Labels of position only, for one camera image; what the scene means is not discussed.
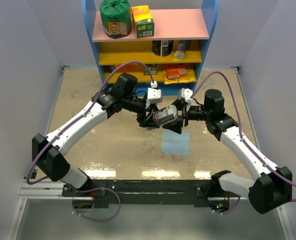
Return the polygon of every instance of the blue paper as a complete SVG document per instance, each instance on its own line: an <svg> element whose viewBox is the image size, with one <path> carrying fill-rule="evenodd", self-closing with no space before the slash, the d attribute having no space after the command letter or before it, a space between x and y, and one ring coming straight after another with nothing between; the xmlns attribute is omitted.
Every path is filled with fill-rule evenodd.
<svg viewBox="0 0 296 240"><path fill-rule="evenodd" d="M190 146L190 133L182 132L182 134L177 134L167 129L163 131L162 148L161 148L163 153L180 155L180 156L188 156L189 146Z"/></svg>

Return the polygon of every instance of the gray wall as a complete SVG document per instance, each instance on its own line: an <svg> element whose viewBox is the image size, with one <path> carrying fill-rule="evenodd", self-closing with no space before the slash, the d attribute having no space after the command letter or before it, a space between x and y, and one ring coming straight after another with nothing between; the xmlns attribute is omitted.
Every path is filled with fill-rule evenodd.
<svg viewBox="0 0 296 240"><path fill-rule="evenodd" d="M95 67L85 31L82 0L28 0L63 65ZM200 8L201 0L129 0L151 9ZM239 66L249 53L277 0L220 0L219 17L205 66ZM97 10L101 0L95 0Z"/></svg>
<svg viewBox="0 0 296 240"><path fill-rule="evenodd" d="M278 1L241 70L260 147L296 182L296 1ZM286 210L296 239L296 202Z"/></svg>
<svg viewBox="0 0 296 240"><path fill-rule="evenodd" d="M26 0L0 0L0 240L31 164L31 140L44 133L60 65Z"/></svg>

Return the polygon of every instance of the floor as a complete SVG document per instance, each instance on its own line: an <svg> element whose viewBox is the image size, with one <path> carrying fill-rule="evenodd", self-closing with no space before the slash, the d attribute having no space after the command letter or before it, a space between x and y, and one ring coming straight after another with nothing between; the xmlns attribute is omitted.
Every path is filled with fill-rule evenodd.
<svg viewBox="0 0 296 240"><path fill-rule="evenodd" d="M254 142L235 71L221 70L232 85L243 131ZM213 69L203 70L199 81L211 71ZM56 130L77 114L101 84L99 72L95 69L66 70L49 132ZM210 88L222 91L226 113L237 120L228 87L222 76L212 76L197 93L197 100L203 102L205 90ZM159 106L165 107L175 98L165 96ZM204 122L190 121L184 131L190 133L189 156L165 154L161 151L163 129L146 131L139 128L135 114L122 110L87 133L74 145L66 159L94 179L207 179L222 170L230 170L239 176L250 178L250 174L237 157L208 132ZM43 176L39 170L37 178Z"/></svg>

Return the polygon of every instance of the can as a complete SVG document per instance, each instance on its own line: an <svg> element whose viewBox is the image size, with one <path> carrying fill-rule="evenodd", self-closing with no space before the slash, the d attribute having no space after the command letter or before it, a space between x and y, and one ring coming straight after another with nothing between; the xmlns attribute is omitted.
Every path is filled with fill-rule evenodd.
<svg viewBox="0 0 296 240"><path fill-rule="evenodd" d="M154 54L165 57L172 53L173 40L152 41L152 51Z"/></svg>

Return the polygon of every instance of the blue shelf side panel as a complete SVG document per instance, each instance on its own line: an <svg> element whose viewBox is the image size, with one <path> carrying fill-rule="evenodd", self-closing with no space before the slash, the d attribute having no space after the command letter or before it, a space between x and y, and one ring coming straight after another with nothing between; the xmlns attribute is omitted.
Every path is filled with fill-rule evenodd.
<svg viewBox="0 0 296 240"><path fill-rule="evenodd" d="M99 65L101 44L99 42L95 42L95 43L92 42L94 21L96 19L96 14L97 14L94 0L82 0L82 9L83 9L84 24L85 24L85 27L87 30L87 34L88 34L90 45L91 45L91 48L93 51L93 55L94 55L94 58L96 60L97 66L98 66L101 80L104 81L104 67Z"/></svg>
<svg viewBox="0 0 296 240"><path fill-rule="evenodd" d="M202 57L202 63L195 64L194 66L197 79L199 79L201 69L206 59L209 45L211 43L213 32L216 27L217 18L218 18L218 9L219 9L219 0L203 0L201 10L202 10L203 18L209 33L209 39L198 41L201 57Z"/></svg>

